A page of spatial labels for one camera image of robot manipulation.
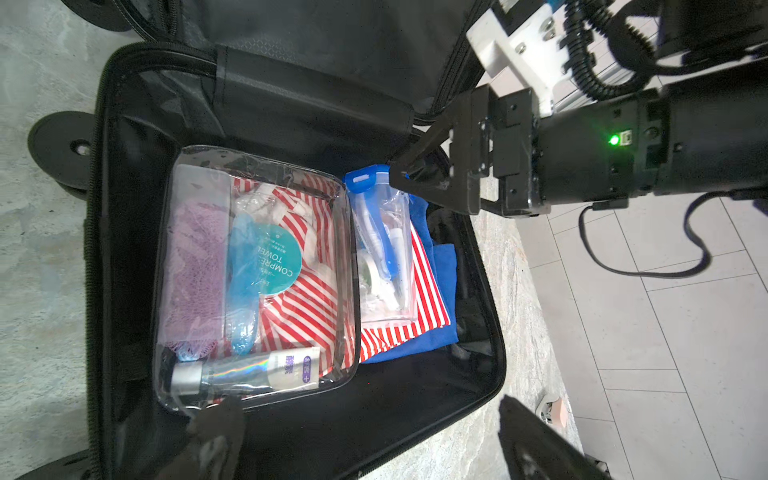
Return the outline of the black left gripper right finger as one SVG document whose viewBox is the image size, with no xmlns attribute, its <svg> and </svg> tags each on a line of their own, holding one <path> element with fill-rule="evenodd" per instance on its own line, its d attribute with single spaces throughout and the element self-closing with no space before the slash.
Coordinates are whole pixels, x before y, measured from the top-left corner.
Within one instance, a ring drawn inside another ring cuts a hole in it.
<svg viewBox="0 0 768 480">
<path fill-rule="evenodd" d="M 504 396 L 499 414 L 498 437 L 511 479 L 610 479 L 517 399 Z"/>
</svg>

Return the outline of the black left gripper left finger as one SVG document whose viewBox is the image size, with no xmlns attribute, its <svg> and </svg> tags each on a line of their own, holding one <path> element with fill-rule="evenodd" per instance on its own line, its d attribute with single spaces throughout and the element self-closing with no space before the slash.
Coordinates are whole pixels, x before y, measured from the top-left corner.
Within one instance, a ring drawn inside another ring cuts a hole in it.
<svg viewBox="0 0 768 480">
<path fill-rule="evenodd" d="M 156 479 L 233 479 L 245 434 L 238 397 L 201 411 L 187 427 L 185 448 Z"/>
</svg>

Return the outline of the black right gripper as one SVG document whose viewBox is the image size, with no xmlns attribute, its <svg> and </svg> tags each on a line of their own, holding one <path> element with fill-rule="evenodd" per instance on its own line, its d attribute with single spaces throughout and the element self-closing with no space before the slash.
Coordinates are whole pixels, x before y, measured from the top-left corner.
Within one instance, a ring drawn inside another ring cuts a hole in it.
<svg viewBox="0 0 768 480">
<path fill-rule="evenodd" d="M 392 161 L 390 185 L 460 214 L 482 207 L 502 217 L 583 202 L 625 207 L 654 190 L 666 160 L 666 106 L 657 90 L 547 118 L 538 107 L 530 89 L 497 99 L 487 85 L 460 94 Z M 498 197 L 481 202 L 490 166 Z"/>
</svg>

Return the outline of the blue shirt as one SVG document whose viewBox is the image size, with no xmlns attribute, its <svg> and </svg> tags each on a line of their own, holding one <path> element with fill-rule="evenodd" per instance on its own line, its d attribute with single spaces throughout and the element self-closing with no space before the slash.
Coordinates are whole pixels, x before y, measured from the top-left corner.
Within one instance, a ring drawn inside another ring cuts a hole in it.
<svg viewBox="0 0 768 480">
<path fill-rule="evenodd" d="M 427 207 L 425 200 L 410 198 L 417 320 L 403 327 L 363 328 L 362 363 L 381 363 L 458 342 L 456 251 L 452 244 L 433 244 L 427 225 Z"/>
</svg>

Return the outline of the clear toiletry bag black trim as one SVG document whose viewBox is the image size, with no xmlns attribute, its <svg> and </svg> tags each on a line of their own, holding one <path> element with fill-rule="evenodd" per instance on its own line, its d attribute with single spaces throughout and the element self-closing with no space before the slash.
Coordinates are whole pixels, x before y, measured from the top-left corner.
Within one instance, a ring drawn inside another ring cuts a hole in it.
<svg viewBox="0 0 768 480">
<path fill-rule="evenodd" d="M 191 414 L 347 384 L 360 362 L 350 201 L 332 175 L 192 145 L 167 184 L 153 383 Z"/>
</svg>

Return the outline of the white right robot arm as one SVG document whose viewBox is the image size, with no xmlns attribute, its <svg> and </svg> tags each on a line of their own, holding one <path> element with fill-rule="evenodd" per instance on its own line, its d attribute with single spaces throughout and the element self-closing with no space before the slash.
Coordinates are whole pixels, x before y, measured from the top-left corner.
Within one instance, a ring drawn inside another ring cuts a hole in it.
<svg viewBox="0 0 768 480">
<path fill-rule="evenodd" d="M 497 1 L 466 37 L 488 86 L 452 100 L 390 167 L 401 191 L 467 215 L 622 208 L 634 197 L 767 193 L 763 1 Z"/>
</svg>

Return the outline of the blue suitcase black lining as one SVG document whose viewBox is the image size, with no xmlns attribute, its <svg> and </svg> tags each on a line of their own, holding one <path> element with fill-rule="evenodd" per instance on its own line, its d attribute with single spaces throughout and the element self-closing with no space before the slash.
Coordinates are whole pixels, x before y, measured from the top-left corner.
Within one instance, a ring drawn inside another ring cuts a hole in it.
<svg viewBox="0 0 768 480">
<path fill-rule="evenodd" d="M 487 1 L 71 1 L 134 31 L 30 131 L 87 202 L 88 440 L 36 479 L 356 479 L 506 368 L 470 215 Z"/>
</svg>

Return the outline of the red white striped shirt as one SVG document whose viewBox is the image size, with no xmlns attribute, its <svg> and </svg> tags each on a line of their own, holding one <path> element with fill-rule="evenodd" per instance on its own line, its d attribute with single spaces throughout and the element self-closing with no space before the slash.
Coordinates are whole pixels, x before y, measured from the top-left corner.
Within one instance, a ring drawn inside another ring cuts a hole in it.
<svg viewBox="0 0 768 480">
<path fill-rule="evenodd" d="M 357 230 L 361 362 L 380 363 L 456 343 L 456 253 L 451 245 L 434 246 L 426 202 L 391 188 L 383 166 L 351 173 L 345 184 Z M 282 228 L 302 256 L 295 282 L 262 295 L 253 351 L 315 346 L 329 361 L 337 307 L 329 201 L 244 178 L 234 179 L 233 193 L 235 213 Z"/>
</svg>

